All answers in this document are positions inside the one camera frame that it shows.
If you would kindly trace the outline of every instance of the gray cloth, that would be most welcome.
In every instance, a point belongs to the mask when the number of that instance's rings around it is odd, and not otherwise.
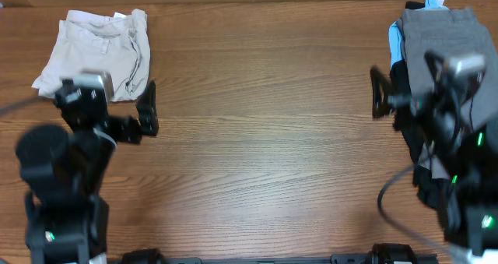
[[[402,47],[408,68],[412,94],[431,91],[433,77],[424,54],[434,50],[444,57],[477,52],[486,56],[486,74],[472,107],[475,129],[498,112],[498,55],[489,31],[479,23],[472,9],[416,11],[406,9],[398,27],[405,38]],[[461,108],[461,116],[469,124],[470,101]],[[427,156],[423,148],[420,157]],[[433,160],[433,178],[447,178],[440,161]]]

